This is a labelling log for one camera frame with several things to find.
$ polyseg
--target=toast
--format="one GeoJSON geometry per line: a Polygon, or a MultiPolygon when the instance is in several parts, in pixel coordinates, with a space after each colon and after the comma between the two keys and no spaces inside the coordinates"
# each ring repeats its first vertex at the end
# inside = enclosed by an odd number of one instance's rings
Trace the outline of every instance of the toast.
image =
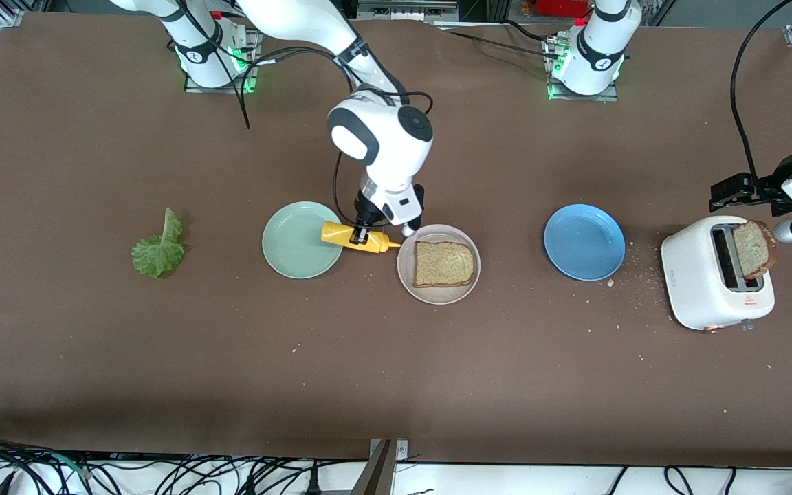
{"type": "Polygon", "coordinates": [[[469,285],[475,275],[475,256],[456,242],[415,244],[415,287],[469,285]]]}
{"type": "Polygon", "coordinates": [[[732,237],[745,279],[762,276],[776,264],[776,238],[765,223],[748,220],[732,229],[732,237]]]}

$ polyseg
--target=white plate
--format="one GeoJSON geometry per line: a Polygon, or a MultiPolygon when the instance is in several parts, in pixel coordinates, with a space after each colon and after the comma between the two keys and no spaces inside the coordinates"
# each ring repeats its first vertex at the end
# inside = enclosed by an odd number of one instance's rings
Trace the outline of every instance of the white plate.
{"type": "Polygon", "coordinates": [[[402,285],[405,285],[415,298],[430,304],[450,304],[465,298],[479,281],[481,257],[475,243],[460,229],[450,225],[427,225],[402,243],[399,257],[396,259],[396,268],[399,270],[399,280],[402,285]],[[475,258],[475,273],[472,274],[472,281],[468,285],[459,287],[415,287],[415,245],[418,241],[456,242],[467,245],[472,250],[472,257],[475,258]]]}

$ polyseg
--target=green lettuce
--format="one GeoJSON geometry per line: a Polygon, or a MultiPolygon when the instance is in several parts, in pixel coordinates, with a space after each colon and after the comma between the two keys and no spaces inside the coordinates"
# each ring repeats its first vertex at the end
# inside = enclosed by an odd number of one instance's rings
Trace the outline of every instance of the green lettuce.
{"type": "Polygon", "coordinates": [[[151,278],[158,278],[162,273],[179,266],[182,256],[185,256],[185,247],[179,244],[179,235],[182,235],[182,222],[173,210],[167,208],[164,211],[163,234],[142,239],[130,250],[133,266],[142,275],[151,278]]]}

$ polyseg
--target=toaster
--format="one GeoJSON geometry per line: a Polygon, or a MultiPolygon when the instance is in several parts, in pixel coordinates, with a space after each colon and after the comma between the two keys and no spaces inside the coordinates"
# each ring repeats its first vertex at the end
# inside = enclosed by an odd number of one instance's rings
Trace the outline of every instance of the toaster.
{"type": "Polygon", "coordinates": [[[742,277],[732,229],[747,222],[719,215],[698,220],[664,239],[662,267],[668,298],[680,324],[717,329],[766,316],[776,305],[769,273],[742,277]]]}

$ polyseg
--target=red object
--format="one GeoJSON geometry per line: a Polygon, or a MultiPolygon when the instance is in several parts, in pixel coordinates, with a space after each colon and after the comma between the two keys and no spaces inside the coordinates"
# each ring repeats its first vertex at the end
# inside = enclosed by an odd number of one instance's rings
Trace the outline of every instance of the red object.
{"type": "Polygon", "coordinates": [[[537,13],[560,18],[584,18],[589,0],[537,0],[537,13]]]}

